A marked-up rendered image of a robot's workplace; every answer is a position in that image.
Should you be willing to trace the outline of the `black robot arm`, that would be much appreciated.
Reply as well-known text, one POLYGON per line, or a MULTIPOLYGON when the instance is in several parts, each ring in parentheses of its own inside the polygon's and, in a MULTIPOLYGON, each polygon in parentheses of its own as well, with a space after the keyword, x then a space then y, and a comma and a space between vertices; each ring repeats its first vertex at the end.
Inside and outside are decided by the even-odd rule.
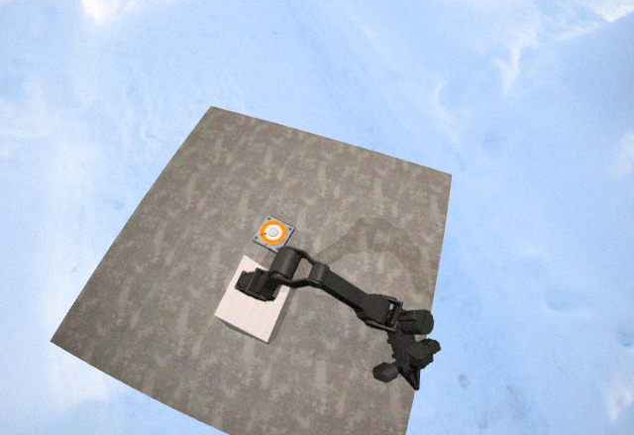
MULTIPOLYGON (((254 272, 242 271, 234 288, 257 300, 274 302, 282 286, 292 289, 311 286, 328 292, 342 303, 352 307, 357 317, 366 326, 386 331, 389 338, 404 334, 428 335, 434 329, 432 312, 425 309, 406 311, 403 302, 397 298, 381 294, 367 294, 330 270, 324 263, 318 263, 305 252, 292 247, 280 247, 269 271, 256 268, 254 272), (301 259, 313 266, 307 277, 292 280, 301 259), (393 309, 390 308, 393 304, 393 309), (383 326, 384 325, 384 326, 383 326)), ((437 352, 433 339, 418 344, 416 338, 409 346, 403 343, 400 357, 404 365, 412 364, 419 370, 433 363, 437 352)))

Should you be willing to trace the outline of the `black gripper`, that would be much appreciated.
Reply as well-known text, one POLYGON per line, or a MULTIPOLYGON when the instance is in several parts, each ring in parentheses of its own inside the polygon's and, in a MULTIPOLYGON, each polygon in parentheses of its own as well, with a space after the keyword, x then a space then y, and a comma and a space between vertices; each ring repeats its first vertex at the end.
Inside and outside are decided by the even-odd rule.
POLYGON ((415 335, 404 334, 398 337, 389 338, 387 343, 390 344, 393 354, 391 354, 392 358, 395 360, 392 364, 384 362, 378 364, 373 368, 373 378, 378 381, 383 381, 385 383, 393 381, 397 378, 397 375, 400 374, 403 376, 408 383, 411 384, 415 390, 420 389, 420 371, 416 366, 412 364, 404 365, 402 359, 400 357, 400 348, 404 343, 405 346, 409 346, 411 344, 411 340, 415 338, 415 335))

